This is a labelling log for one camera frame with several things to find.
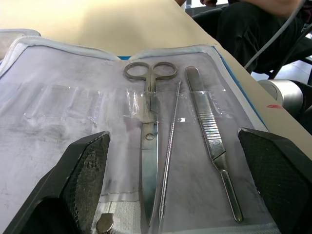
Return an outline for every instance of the black pants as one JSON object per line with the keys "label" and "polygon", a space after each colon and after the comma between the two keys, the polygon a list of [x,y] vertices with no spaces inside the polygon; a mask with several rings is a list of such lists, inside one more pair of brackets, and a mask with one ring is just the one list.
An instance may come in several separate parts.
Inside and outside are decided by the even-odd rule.
{"label": "black pants", "polygon": [[[228,7],[200,13],[193,19],[242,66],[247,64],[286,21],[247,2],[237,2]],[[296,17],[247,71],[251,73],[258,63],[265,63],[269,59],[280,61],[299,37],[302,28],[302,20]]]}

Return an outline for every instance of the blue edge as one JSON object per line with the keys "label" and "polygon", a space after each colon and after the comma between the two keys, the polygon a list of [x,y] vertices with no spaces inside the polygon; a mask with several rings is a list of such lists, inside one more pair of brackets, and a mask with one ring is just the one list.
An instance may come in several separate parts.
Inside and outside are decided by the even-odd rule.
{"label": "blue edge", "polygon": [[[224,58],[222,57],[222,55],[217,51],[217,49],[212,46],[216,52],[219,54],[224,66],[226,67],[226,69],[228,70],[229,74],[231,75],[232,79],[234,80],[235,84],[239,87],[240,91],[242,92],[242,94],[244,95],[244,97],[246,98],[246,100],[248,101],[249,105],[252,107],[253,111],[256,113],[256,115],[258,116],[258,118],[261,120],[261,122],[263,123],[263,125],[267,128],[267,126],[265,125],[265,123],[263,122],[262,118],[260,117],[258,111],[255,109],[255,107],[253,106],[253,104],[251,103],[251,101],[249,100],[248,96],[246,95],[245,91],[243,90],[242,86],[240,85],[239,81],[236,79],[236,77],[234,76],[233,72],[230,70],[229,66],[227,65],[227,63],[225,62]],[[118,56],[121,60],[128,60],[131,56]]]}

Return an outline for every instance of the gray cable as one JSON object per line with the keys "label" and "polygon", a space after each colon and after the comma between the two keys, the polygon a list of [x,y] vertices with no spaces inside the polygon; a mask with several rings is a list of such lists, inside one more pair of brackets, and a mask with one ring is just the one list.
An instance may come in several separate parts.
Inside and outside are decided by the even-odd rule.
{"label": "gray cable", "polygon": [[245,65],[245,69],[247,69],[253,61],[259,57],[263,51],[265,51],[284,31],[285,29],[290,25],[292,20],[296,17],[300,9],[302,8],[303,4],[306,2],[306,0],[301,0],[298,7],[294,10],[292,15],[288,18],[288,20],[284,23],[284,25],[275,33],[275,35],[252,57],[252,59]]}

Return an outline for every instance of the chair leg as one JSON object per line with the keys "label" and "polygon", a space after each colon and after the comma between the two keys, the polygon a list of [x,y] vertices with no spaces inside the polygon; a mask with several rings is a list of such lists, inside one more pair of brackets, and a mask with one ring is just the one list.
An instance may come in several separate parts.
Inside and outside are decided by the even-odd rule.
{"label": "chair leg", "polygon": [[309,79],[308,79],[308,85],[312,85],[312,69],[309,75]]}

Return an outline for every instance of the beige table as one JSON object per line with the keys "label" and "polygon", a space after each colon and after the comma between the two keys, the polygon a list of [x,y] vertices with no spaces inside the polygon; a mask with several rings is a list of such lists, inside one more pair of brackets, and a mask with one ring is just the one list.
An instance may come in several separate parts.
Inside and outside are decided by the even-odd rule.
{"label": "beige table", "polygon": [[272,133],[312,159],[312,136],[173,0],[1,0],[0,28],[30,28],[43,37],[119,56],[151,48],[215,45]]}

